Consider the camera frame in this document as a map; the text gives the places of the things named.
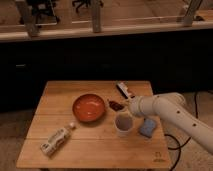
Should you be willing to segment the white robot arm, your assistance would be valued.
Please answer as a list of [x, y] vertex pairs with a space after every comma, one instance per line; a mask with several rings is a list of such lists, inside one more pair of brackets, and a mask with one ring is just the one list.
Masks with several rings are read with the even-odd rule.
[[206, 151], [213, 155], [213, 128], [195, 118], [186, 108], [186, 100], [179, 93], [135, 96], [124, 102], [135, 117], [156, 114], [183, 130]]

